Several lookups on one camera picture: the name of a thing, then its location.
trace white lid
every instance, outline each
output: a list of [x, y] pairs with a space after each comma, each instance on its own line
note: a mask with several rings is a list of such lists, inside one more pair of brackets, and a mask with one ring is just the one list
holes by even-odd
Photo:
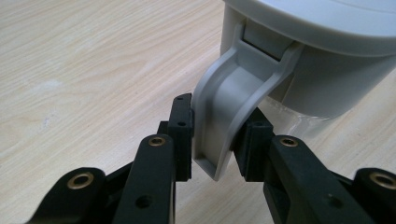
[[356, 56], [396, 54], [395, 0], [225, 0], [282, 35]]

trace transparent plastic base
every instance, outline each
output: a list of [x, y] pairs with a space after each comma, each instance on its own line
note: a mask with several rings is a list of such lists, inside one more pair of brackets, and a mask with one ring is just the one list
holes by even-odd
[[274, 125], [275, 134], [287, 134], [301, 139], [315, 137], [333, 121], [333, 118], [310, 117], [291, 110], [280, 102], [266, 97], [259, 109]]

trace lid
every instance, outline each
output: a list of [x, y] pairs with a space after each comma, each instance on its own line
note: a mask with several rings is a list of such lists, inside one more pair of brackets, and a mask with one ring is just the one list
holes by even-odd
[[282, 35], [355, 56], [396, 54], [394, 0], [225, 0]]

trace light wood surface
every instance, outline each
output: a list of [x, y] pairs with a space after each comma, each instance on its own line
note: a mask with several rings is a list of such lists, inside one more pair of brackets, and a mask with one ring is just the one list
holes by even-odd
[[[0, 2], [0, 223], [23, 223], [65, 173], [132, 161], [219, 57], [220, 0]], [[396, 173], [396, 73], [305, 142], [348, 177]], [[177, 223], [271, 223], [262, 184], [234, 161], [219, 182], [195, 163]]]

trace wood grain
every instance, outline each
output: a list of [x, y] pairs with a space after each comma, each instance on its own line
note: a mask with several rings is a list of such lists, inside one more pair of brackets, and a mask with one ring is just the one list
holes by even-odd
[[[0, 3], [0, 223], [23, 223], [78, 167], [107, 174], [192, 92], [219, 57], [219, 1]], [[336, 172], [396, 173], [396, 73], [305, 141]], [[213, 182], [195, 163], [177, 184], [177, 223], [271, 223], [262, 184], [234, 161]]]

